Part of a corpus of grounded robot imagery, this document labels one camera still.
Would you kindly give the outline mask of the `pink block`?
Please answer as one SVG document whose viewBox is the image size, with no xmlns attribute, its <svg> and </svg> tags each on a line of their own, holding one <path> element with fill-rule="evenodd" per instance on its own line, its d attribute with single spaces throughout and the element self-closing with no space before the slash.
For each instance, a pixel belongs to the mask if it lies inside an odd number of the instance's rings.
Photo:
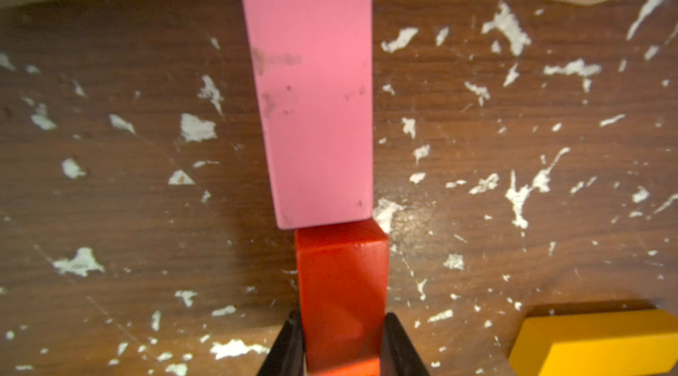
<svg viewBox="0 0 678 376">
<path fill-rule="evenodd" d="M 275 219 L 373 212 L 373 1 L 242 0 Z"/>
</svg>

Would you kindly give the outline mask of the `red block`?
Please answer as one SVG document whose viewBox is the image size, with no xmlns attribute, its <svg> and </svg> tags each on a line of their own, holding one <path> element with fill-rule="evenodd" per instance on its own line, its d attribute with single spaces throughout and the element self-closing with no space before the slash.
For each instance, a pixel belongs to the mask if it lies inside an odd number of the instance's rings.
<svg viewBox="0 0 678 376">
<path fill-rule="evenodd" d="M 374 220 L 297 229 L 307 371 L 378 375 L 389 240 Z"/>
</svg>

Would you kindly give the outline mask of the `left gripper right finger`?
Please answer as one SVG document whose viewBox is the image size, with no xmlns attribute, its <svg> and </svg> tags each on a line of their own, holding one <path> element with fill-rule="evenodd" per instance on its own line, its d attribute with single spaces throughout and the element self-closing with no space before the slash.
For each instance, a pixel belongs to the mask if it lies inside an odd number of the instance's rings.
<svg viewBox="0 0 678 376">
<path fill-rule="evenodd" d="M 380 353 L 381 376 L 429 376 L 418 351 L 393 312 L 383 323 Z"/>
</svg>

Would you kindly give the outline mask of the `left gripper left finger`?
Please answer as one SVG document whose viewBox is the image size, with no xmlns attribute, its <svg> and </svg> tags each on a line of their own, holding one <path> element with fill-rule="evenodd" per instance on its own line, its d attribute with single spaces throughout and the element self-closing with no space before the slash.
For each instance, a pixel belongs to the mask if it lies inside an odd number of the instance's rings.
<svg viewBox="0 0 678 376">
<path fill-rule="evenodd" d="M 287 317 L 257 375 L 305 375 L 305 337 L 299 310 Z"/>
</svg>

